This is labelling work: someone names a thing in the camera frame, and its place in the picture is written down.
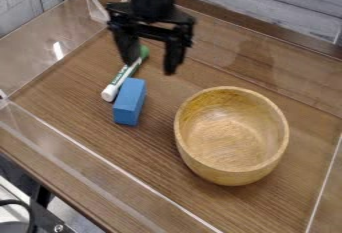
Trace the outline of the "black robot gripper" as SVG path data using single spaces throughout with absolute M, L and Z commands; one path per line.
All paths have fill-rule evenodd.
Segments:
M 164 70 L 166 75 L 176 74 L 186 47 L 193 46 L 196 18 L 177 8 L 176 0 L 109 2 L 106 10 L 124 63 L 132 66 L 141 57 L 140 38 L 145 37 L 166 42 Z

